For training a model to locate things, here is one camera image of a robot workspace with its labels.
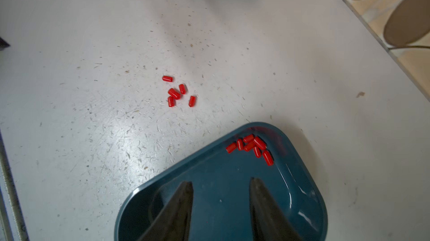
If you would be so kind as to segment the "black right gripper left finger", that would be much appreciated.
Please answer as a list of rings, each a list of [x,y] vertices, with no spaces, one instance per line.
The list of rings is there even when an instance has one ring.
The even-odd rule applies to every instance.
[[[194,189],[182,182],[140,241],[187,241],[189,239]]]

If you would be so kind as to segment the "teal plastic storage box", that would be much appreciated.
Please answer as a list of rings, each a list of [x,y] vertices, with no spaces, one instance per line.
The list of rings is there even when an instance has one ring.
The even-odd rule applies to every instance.
[[[253,134],[267,145],[274,164],[257,158],[254,140],[228,153],[226,147]],[[192,241],[250,241],[249,183],[261,179],[293,229],[305,241],[323,241],[328,214],[323,197],[290,139],[264,122],[248,123],[198,150],[137,187],[116,219],[114,239],[136,241],[169,202],[181,182],[194,189]]]

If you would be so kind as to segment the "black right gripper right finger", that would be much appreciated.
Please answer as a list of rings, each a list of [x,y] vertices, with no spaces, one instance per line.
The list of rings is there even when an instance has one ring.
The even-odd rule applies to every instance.
[[[300,241],[263,181],[252,177],[249,207],[254,241]]]

